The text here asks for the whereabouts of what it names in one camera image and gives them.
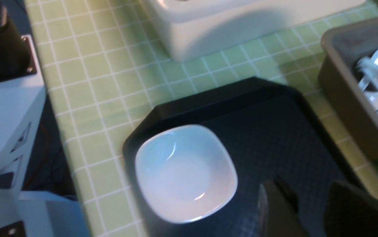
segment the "gray bin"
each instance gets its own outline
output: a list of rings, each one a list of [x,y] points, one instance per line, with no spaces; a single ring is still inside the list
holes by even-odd
[[[378,18],[328,30],[322,36],[327,56],[318,79],[330,103],[363,153],[378,161],[378,114],[358,87],[354,68],[378,49]]]

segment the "ceramic bowl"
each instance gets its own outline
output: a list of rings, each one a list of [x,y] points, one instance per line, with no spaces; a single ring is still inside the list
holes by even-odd
[[[167,222],[182,224],[210,216],[237,189],[230,155],[204,126],[180,126],[157,134],[139,148],[135,162],[142,195]]]

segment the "black object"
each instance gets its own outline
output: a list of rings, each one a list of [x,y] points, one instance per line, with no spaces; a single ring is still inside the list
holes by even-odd
[[[215,214],[174,225],[157,217],[141,196],[135,156],[153,135],[194,123],[211,129],[225,145],[239,185],[234,198]],[[127,138],[123,154],[149,236],[257,237],[259,186],[276,175],[297,193],[306,231],[325,236],[323,214],[332,181],[347,180],[362,188],[303,96],[258,78],[156,106]]]
[[[330,188],[324,220],[327,237],[378,237],[378,200],[336,181]]]
[[[338,116],[367,158],[378,161],[378,115],[358,87],[358,60],[378,49],[378,18],[330,29],[322,36],[327,56],[319,81]]]
[[[26,237],[24,222],[15,222],[0,228],[0,237]]]
[[[0,82],[35,74],[31,48],[0,3]]]
[[[259,188],[259,237],[308,237],[298,219],[297,195],[281,178]]]

